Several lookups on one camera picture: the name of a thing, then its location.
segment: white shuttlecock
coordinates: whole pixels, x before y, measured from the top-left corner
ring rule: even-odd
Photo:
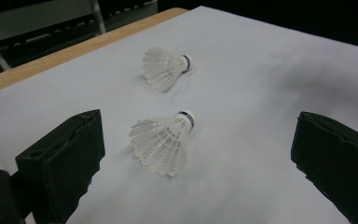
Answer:
[[[186,164],[187,142],[194,114],[184,110],[169,118],[145,119],[129,134],[135,157],[161,176],[175,176]]]
[[[154,47],[145,53],[144,76],[147,83],[159,91],[166,91],[173,82],[191,68],[188,55],[174,56],[167,50]]]

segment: shuttlecock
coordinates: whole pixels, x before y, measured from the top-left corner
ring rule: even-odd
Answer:
[[[184,72],[190,70],[188,55],[174,56],[167,50],[154,47],[145,53],[144,76],[147,83],[159,91],[166,91]]]
[[[194,114],[184,110],[169,118],[145,119],[129,134],[135,157],[161,176],[175,176],[186,164],[187,142]]]

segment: table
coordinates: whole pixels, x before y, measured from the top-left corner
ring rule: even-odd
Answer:
[[[67,49],[49,54],[38,60],[20,65],[8,71],[0,73],[0,90],[16,82],[22,81],[27,77],[34,76],[40,72],[48,70],[61,63],[68,62],[74,58],[86,54],[105,45],[114,43],[122,38],[134,35],[144,29],[147,29],[160,22],[166,21],[172,17],[185,13],[187,10],[182,8],[172,8],[157,15],[145,18],[132,24],[120,27],[105,35],[99,35],[80,44],[76,44]]]
[[[348,223],[290,149],[300,111],[358,131],[358,47],[207,7],[107,42],[54,67],[31,63],[23,81],[33,67],[19,68],[13,85],[0,75],[0,160],[11,174],[14,157],[61,122],[102,111],[106,156],[68,223]],[[167,92],[142,77],[154,46],[194,60]],[[133,157],[128,133],[182,109],[197,116],[187,165],[163,178]]]

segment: shuttlecock feathers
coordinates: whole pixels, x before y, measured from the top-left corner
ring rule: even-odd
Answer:
[[[157,47],[148,50],[143,61],[147,83],[159,91],[166,91],[182,73],[191,68],[188,55],[175,56]]]
[[[188,110],[170,118],[138,121],[129,134],[135,157],[152,172],[177,175],[186,164],[187,141],[193,126],[194,114]]]

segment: dark background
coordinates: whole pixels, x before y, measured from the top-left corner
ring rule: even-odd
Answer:
[[[158,0],[158,11],[198,6],[358,46],[358,0]]]
[[[47,1],[53,0],[0,0],[0,12]],[[107,32],[158,12],[156,0],[99,0],[99,4]],[[11,67],[28,63],[93,38],[98,31],[98,24],[93,20],[90,14],[0,40],[0,53]]]

